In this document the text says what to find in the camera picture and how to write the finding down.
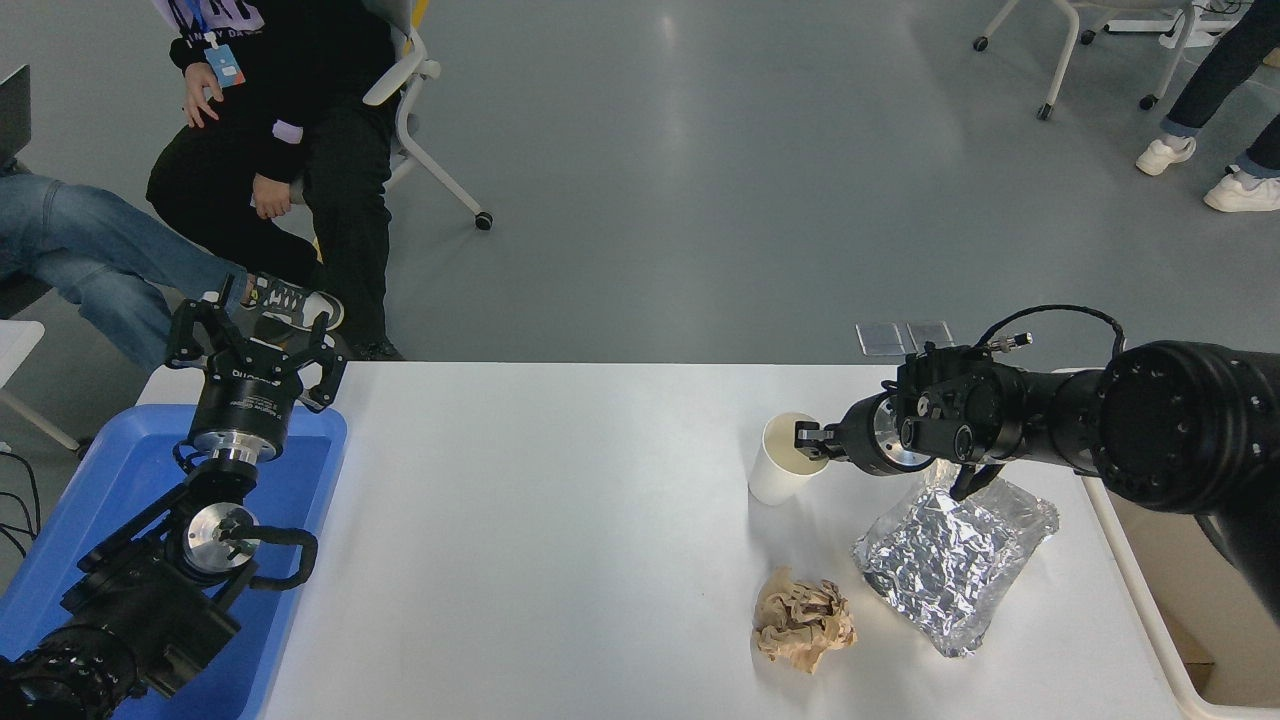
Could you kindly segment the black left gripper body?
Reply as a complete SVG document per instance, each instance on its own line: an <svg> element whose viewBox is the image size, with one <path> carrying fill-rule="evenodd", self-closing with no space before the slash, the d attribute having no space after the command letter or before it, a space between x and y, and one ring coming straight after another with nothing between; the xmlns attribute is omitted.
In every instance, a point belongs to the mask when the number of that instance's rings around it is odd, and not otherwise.
<svg viewBox="0 0 1280 720"><path fill-rule="evenodd" d="M233 433L268 446L285 443L302 384L297 368L271 345L251 345L244 356L233 348L212 354L193 418L193 445L212 446Z"/></svg>

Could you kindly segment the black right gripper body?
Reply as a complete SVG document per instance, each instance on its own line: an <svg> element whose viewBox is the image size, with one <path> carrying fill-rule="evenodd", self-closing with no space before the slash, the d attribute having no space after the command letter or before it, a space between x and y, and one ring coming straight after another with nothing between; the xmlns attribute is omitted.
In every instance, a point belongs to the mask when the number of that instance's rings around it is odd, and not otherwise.
<svg viewBox="0 0 1280 720"><path fill-rule="evenodd" d="M886 474L884 456L876 438L876 414L887 393L854 404L838 424L838 445L849 462L867 474Z"/></svg>

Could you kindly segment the person's left hand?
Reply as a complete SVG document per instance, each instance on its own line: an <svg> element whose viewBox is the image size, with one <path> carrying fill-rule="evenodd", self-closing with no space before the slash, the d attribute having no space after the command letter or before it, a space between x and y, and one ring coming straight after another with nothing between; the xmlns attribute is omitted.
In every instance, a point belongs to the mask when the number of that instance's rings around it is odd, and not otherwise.
<svg viewBox="0 0 1280 720"><path fill-rule="evenodd" d="M288 181L256 173L251 190L251 205L255 215L269 222L289 214L294 206L306 206L302 179L300 172Z"/></svg>

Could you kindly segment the person's right hand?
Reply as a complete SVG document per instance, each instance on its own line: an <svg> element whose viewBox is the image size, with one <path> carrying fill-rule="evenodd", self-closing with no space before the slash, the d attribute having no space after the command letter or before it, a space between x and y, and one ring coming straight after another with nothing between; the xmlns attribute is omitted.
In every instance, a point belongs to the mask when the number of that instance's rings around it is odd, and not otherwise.
<svg viewBox="0 0 1280 720"><path fill-rule="evenodd" d="M223 101L219 78L206 61L196 61L183 69L186 99L182 110L188 128L204 128L220 120L214 104Z"/></svg>

